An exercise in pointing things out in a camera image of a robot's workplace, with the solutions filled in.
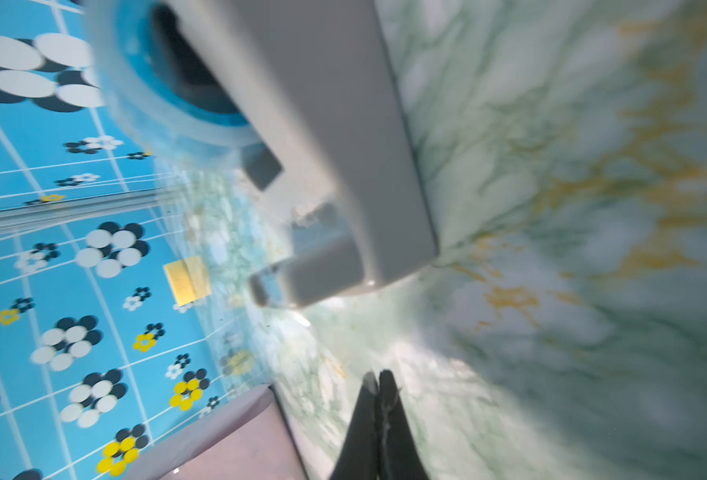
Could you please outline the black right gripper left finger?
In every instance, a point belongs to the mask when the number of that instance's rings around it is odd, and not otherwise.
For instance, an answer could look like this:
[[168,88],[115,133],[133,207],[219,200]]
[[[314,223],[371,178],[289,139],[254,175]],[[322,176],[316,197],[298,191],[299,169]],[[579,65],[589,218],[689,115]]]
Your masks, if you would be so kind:
[[363,376],[353,416],[331,480],[375,480],[379,455],[377,431],[379,386],[375,373]]

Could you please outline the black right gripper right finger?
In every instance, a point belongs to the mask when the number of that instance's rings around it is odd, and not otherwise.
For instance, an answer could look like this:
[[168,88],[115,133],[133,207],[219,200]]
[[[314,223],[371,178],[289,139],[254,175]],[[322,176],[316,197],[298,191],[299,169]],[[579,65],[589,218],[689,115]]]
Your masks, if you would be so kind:
[[377,463],[385,480],[428,480],[391,370],[379,374]]

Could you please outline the purple wrapping paper sheet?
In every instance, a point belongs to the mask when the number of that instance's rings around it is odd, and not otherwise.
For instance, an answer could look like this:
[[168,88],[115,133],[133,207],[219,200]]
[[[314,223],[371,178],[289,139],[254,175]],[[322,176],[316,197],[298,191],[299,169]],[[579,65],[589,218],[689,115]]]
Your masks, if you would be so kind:
[[141,454],[125,479],[305,479],[274,390],[240,395]]

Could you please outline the small grey white device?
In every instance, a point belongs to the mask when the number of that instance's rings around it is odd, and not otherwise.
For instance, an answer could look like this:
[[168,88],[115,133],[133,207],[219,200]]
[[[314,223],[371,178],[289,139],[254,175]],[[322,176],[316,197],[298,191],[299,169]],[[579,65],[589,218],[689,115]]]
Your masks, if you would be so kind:
[[259,192],[292,255],[254,273],[259,306],[387,286],[437,257],[371,1],[174,1],[183,38],[281,165]]

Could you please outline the yellow round sponge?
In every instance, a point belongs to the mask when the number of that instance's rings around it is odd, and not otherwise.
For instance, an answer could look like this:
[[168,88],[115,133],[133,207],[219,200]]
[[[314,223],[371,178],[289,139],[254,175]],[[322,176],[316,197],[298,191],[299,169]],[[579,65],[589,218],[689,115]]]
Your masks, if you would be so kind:
[[202,300],[212,294],[209,271],[201,256],[168,263],[164,266],[164,272],[179,307]]

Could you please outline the blue clear tape roll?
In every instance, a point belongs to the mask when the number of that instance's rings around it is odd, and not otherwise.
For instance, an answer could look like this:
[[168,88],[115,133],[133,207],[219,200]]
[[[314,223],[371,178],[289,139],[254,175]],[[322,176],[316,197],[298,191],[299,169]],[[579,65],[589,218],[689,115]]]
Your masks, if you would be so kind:
[[115,122],[155,156],[239,169],[268,148],[183,36],[171,1],[86,1],[85,32]]

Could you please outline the aluminium frame post left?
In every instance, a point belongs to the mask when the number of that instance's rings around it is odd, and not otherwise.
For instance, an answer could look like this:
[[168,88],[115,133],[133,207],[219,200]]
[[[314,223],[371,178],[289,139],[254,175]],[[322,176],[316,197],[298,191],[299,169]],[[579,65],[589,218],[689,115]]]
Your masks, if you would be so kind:
[[182,197],[183,191],[181,187],[163,187],[0,210],[0,234],[169,204]]

